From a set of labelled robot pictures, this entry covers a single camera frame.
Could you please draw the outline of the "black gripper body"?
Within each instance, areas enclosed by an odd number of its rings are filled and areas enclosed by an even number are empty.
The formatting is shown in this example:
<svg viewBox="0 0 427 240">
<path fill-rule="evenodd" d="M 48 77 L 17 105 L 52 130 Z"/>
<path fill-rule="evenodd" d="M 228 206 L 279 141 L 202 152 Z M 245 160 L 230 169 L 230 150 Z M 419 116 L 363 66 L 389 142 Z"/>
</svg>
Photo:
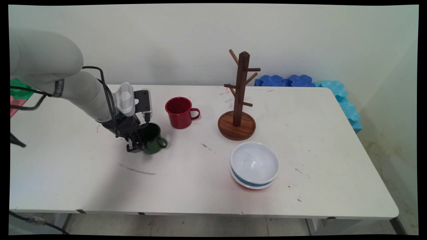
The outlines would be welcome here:
<svg viewBox="0 0 427 240">
<path fill-rule="evenodd" d="M 116 138 L 124 138 L 125 140 L 131 139 L 135 142 L 141 141 L 141 130 L 148 126 L 148 122 L 146 121 L 142 124 L 136 114 L 132 117 L 120 114 L 116 117 L 116 124 L 114 124 L 112 120 L 101 124 L 104 128 L 112 132 Z"/>
</svg>

